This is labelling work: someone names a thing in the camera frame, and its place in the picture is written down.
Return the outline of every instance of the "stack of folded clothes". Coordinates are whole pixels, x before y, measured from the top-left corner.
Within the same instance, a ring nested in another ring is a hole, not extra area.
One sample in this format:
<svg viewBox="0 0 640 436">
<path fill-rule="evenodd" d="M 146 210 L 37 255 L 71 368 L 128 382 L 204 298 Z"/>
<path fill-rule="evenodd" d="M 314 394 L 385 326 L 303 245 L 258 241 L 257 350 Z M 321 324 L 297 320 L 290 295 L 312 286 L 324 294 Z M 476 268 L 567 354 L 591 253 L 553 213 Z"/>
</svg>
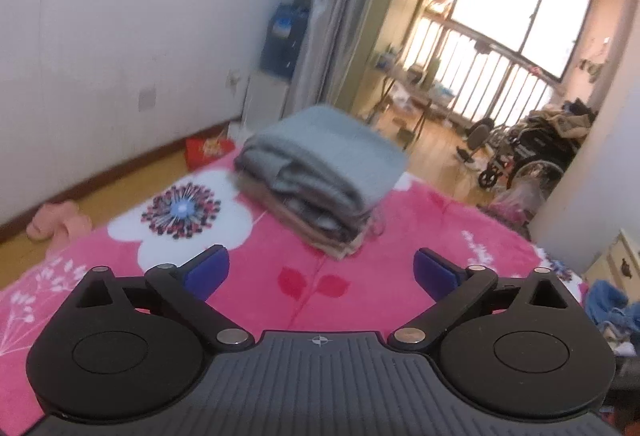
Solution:
<svg viewBox="0 0 640 436">
<path fill-rule="evenodd" d="M 235 160 L 240 190 L 303 240 L 341 259 L 362 244 L 372 212 L 404 172 L 389 140 L 329 106 L 252 136 Z"/>
</svg>

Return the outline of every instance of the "green wall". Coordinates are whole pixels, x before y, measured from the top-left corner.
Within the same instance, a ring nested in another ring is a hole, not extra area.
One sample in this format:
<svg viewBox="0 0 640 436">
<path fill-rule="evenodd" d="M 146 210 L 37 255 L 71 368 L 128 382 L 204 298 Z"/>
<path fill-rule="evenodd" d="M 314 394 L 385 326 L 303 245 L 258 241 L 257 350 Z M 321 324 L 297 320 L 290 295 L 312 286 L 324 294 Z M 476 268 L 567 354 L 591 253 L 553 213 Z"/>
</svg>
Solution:
<svg viewBox="0 0 640 436">
<path fill-rule="evenodd" d="M 338 108 L 355 112 L 370 99 L 380 75 L 370 68 L 369 60 L 374 51 L 381 52 L 389 44 L 399 45 L 415 9 L 415 4 L 408 8 L 407 3 L 408 0 L 372 0 L 353 60 L 335 102 Z"/>
</svg>

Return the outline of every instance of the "red bag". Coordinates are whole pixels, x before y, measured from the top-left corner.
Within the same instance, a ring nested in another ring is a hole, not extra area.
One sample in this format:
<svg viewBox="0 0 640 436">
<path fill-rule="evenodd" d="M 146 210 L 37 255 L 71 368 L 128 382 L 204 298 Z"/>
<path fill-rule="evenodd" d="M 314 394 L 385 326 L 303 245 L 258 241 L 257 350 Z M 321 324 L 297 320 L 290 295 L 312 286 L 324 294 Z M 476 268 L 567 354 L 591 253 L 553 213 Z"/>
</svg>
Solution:
<svg viewBox="0 0 640 436">
<path fill-rule="evenodd" d="M 187 138 L 184 159 L 190 171 L 210 164 L 236 148 L 227 138 Z"/>
</svg>

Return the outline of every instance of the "gray ridged panel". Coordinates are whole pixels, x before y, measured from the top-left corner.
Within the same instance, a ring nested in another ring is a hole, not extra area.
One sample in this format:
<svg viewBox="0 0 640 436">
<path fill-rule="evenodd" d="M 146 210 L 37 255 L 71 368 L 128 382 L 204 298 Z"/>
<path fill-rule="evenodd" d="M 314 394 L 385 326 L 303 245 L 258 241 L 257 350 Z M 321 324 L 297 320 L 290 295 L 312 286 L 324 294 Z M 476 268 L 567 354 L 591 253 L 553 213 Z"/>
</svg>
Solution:
<svg viewBox="0 0 640 436">
<path fill-rule="evenodd" d="M 597 436 L 594 414 L 526 424 L 479 412 L 428 361 L 384 348 L 372 333 L 269 332 L 255 348 L 215 358 L 180 402 L 149 418 L 90 427 L 47 418 L 31 436 Z"/>
</svg>

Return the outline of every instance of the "drawer handle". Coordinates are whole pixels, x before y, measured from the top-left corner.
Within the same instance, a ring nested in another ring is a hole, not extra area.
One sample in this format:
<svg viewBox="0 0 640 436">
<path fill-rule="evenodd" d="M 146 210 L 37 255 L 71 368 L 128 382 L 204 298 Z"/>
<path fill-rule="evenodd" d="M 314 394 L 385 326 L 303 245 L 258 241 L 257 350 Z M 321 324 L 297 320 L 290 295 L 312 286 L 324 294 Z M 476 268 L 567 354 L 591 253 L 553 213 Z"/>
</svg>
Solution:
<svg viewBox="0 0 640 436">
<path fill-rule="evenodd" d="M 626 262 L 626 259 L 624 258 L 622 259 L 622 264 L 620 265 L 620 273 L 625 277 L 628 277 L 629 279 L 631 279 L 631 267 L 629 266 L 629 263 Z"/>
</svg>

